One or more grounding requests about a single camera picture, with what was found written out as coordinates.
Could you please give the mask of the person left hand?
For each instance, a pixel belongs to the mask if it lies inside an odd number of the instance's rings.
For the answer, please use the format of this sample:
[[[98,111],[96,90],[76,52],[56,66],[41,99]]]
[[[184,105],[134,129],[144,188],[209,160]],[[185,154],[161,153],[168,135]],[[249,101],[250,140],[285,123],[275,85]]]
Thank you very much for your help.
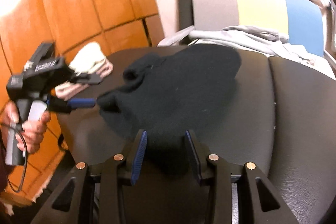
[[[22,125],[23,131],[21,134],[25,139],[28,153],[33,154],[39,151],[50,120],[50,113],[45,111],[38,121],[25,121]],[[11,122],[19,122],[19,114],[14,102],[7,102],[2,113],[1,122],[7,125],[10,125]]]

